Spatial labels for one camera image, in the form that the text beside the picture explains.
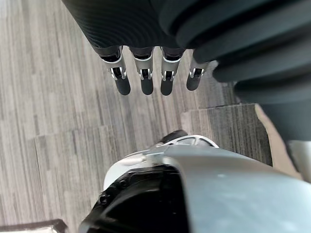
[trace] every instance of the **metal finger segment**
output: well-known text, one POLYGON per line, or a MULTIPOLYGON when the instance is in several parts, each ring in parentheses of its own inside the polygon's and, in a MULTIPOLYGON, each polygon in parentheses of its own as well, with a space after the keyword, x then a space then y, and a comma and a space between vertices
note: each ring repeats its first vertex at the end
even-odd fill
POLYGON ((140 76, 141 90, 145 95, 152 94, 154 89, 152 81, 153 49, 154 47, 146 47, 146 48, 130 47, 130 50, 134 56, 137 73, 140 76))
POLYGON ((194 91, 198 88, 200 84, 201 77, 207 69, 209 62, 197 63, 194 58, 192 58, 190 63, 189 75, 187 78, 187 89, 189 91, 194 91))
POLYGON ((131 86, 126 74, 122 46, 110 47, 109 54, 102 55, 101 58, 105 62, 108 72, 115 80, 118 91, 122 95, 128 95, 131 91, 131 86))
POLYGON ((168 96, 172 92, 173 80, 177 73, 179 62, 184 51, 184 49, 162 48, 161 93, 165 96, 168 96))

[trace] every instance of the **wood-grain floor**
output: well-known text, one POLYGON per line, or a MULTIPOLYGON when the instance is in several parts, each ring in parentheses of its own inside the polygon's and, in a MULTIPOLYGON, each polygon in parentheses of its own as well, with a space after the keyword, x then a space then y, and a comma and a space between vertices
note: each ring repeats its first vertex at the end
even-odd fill
POLYGON ((182 128, 181 113, 239 103, 215 63, 186 89, 190 51, 162 96, 158 48, 150 96, 124 48, 132 91, 121 96, 61 1, 0 0, 0 29, 0 225, 62 218, 76 232, 113 162, 182 128))

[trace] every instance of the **gray laminate flooring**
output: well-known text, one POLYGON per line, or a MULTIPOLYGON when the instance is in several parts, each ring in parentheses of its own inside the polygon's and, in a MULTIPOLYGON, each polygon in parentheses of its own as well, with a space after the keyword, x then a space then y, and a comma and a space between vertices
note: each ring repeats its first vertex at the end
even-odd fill
POLYGON ((162 96, 158 48, 150 96, 124 48, 132 91, 121 96, 60 0, 0 0, 0 31, 0 225, 62 218, 76 232, 113 162, 182 128, 184 112, 239 103, 212 78, 215 63, 186 89, 190 51, 162 96))

